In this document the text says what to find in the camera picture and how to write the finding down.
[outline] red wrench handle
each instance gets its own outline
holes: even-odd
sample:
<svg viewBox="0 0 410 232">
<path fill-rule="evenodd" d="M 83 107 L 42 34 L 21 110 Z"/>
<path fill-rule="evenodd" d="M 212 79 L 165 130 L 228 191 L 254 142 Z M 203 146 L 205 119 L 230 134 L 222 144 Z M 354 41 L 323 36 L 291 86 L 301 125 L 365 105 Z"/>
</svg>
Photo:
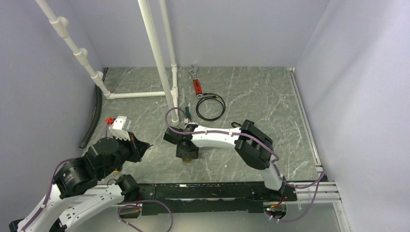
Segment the red wrench handle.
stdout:
<svg viewBox="0 0 410 232">
<path fill-rule="evenodd" d="M 195 93 L 196 93 L 196 96 L 198 97 L 198 98 L 202 98 L 202 88 L 201 88 L 201 84 L 199 83 L 199 81 L 198 80 L 194 80 L 193 81 L 193 86 L 194 86 L 194 89 L 195 89 Z"/>
</svg>

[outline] screwdriver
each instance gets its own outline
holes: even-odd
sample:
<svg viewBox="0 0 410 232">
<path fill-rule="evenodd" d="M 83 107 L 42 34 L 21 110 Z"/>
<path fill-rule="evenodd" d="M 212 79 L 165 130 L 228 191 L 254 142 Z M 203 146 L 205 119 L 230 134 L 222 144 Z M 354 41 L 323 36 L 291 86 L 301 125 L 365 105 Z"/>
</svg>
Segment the screwdriver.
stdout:
<svg viewBox="0 0 410 232">
<path fill-rule="evenodd" d="M 187 105 L 185 107 L 185 114 L 187 115 L 188 122 L 191 122 L 191 114 L 190 114 L 190 108 L 188 107 L 187 98 L 185 98 L 185 104 Z"/>
</svg>

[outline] white bracket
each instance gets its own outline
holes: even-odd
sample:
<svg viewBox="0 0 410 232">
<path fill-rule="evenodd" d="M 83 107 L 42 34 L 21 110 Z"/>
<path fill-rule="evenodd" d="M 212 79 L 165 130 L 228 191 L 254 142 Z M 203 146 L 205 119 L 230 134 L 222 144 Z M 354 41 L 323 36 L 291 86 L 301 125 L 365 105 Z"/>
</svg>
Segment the white bracket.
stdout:
<svg viewBox="0 0 410 232">
<path fill-rule="evenodd" d="M 122 140 L 130 141 L 130 135 L 128 131 L 130 130 L 131 119 L 125 116 L 118 116 L 114 123 L 109 127 L 109 130 L 114 137 Z"/>
<path fill-rule="evenodd" d="M 203 126 L 198 126 L 195 128 L 194 131 L 212 131 L 212 130 L 221 130 L 226 131 L 229 133 L 236 132 L 240 133 L 240 128 L 232 128 L 232 129 L 215 129 L 215 128 L 206 128 Z M 192 135 L 191 141 L 197 147 L 220 147 L 220 148 L 227 148 L 227 149 L 234 149 L 235 148 L 235 140 L 238 140 L 239 135 L 228 135 L 222 133 L 202 133 L 202 134 L 194 134 Z"/>
<path fill-rule="evenodd" d="M 66 225 L 65 232 L 74 231 L 81 223 L 87 221 L 102 210 L 118 204 L 124 200 L 121 195 L 121 188 L 112 184 L 107 189 L 94 189 L 85 194 L 94 193 L 95 195 L 86 201 L 66 209 L 59 217 L 62 225 Z"/>
</svg>

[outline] marble surface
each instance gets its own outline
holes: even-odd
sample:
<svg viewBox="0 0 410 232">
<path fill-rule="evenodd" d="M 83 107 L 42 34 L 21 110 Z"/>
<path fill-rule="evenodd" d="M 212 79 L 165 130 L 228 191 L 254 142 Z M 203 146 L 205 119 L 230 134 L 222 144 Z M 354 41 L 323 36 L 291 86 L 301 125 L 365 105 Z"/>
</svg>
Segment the marble surface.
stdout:
<svg viewBox="0 0 410 232">
<path fill-rule="evenodd" d="M 225 114 L 217 121 L 202 121 L 195 113 L 197 98 L 192 78 L 182 67 L 178 70 L 179 106 L 190 103 L 192 120 L 212 128 L 230 128 L 231 122 L 255 122 L 274 142 L 280 156 L 278 167 L 289 180 L 317 178 L 302 118 L 291 82 L 283 67 L 199 67 L 198 78 L 204 93 L 217 93 L 226 102 Z M 172 84 L 171 70 L 167 69 Z M 162 91 L 158 71 L 153 68 L 110 68 L 105 80 L 115 93 Z M 165 97 L 103 100 L 102 116 L 90 144 L 104 135 L 104 119 L 128 116 L 138 139 L 154 146 L 142 162 L 126 162 L 120 173 L 111 174 L 103 183 L 122 174 L 131 174 L 138 183 L 260 181 L 258 171 L 248 167 L 234 151 L 200 148 L 199 159 L 184 163 L 175 157 L 176 146 L 163 140 L 166 131 Z M 206 101 L 200 111 L 212 117 L 221 111 L 217 102 Z"/>
</svg>

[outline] black hose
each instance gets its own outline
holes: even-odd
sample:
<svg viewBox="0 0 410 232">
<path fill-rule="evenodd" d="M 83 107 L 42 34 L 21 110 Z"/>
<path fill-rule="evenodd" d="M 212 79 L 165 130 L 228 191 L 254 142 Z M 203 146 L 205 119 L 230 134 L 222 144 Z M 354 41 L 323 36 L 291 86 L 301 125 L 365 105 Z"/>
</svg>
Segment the black hose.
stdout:
<svg viewBox="0 0 410 232">
<path fill-rule="evenodd" d="M 105 80 L 105 76 L 107 75 L 108 68 L 104 69 L 104 75 L 102 76 L 102 80 Z M 95 86 L 95 94 L 96 94 L 96 101 L 95 101 L 95 109 L 94 109 L 94 115 L 91 120 L 90 127 L 88 128 L 88 131 L 86 132 L 86 135 L 84 135 L 83 140 L 81 141 L 80 148 L 84 149 L 86 148 L 87 144 L 89 143 L 92 134 L 95 131 L 95 128 L 97 128 L 98 121 L 100 120 L 101 117 L 101 108 L 103 106 L 103 93 L 101 92 L 101 89 L 98 86 Z"/>
</svg>

